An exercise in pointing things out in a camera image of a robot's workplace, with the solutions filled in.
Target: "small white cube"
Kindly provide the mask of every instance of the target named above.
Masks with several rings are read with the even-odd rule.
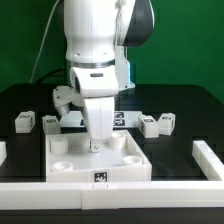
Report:
[[[161,135],[171,135],[175,127],[176,115],[173,113],[163,113],[159,120],[159,134]]]
[[[0,142],[0,166],[7,157],[5,142]]]
[[[159,137],[159,125],[152,116],[145,116],[145,115],[139,116],[138,128],[145,138]]]
[[[61,134],[61,126],[56,116],[42,117],[42,123],[45,135]]]
[[[30,133],[35,125],[33,111],[21,112],[15,120],[16,133]]]

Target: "black surface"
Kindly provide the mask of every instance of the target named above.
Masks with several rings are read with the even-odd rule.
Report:
[[[56,115],[51,85],[15,85],[0,94],[0,140],[7,142],[1,182],[45,181],[44,134],[41,118]],[[16,134],[14,120],[21,111],[35,111],[31,134]],[[205,180],[191,156],[193,140],[205,140],[224,159],[224,106],[205,89],[186,85],[138,85],[135,94],[116,97],[116,110],[142,111],[158,119],[176,114],[172,136],[144,139],[130,133],[153,166],[153,180]],[[63,129],[77,132],[83,129]],[[0,223],[223,223],[223,208],[0,211]]]

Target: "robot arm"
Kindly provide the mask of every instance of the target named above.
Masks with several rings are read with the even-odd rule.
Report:
[[[64,2],[71,87],[58,87],[53,93],[54,103],[60,115],[69,112],[69,102],[80,106],[90,139],[96,145],[112,134],[114,95],[119,92],[123,71],[128,70],[123,69],[128,67],[123,51],[117,49],[139,46],[152,33],[153,25],[149,0]]]

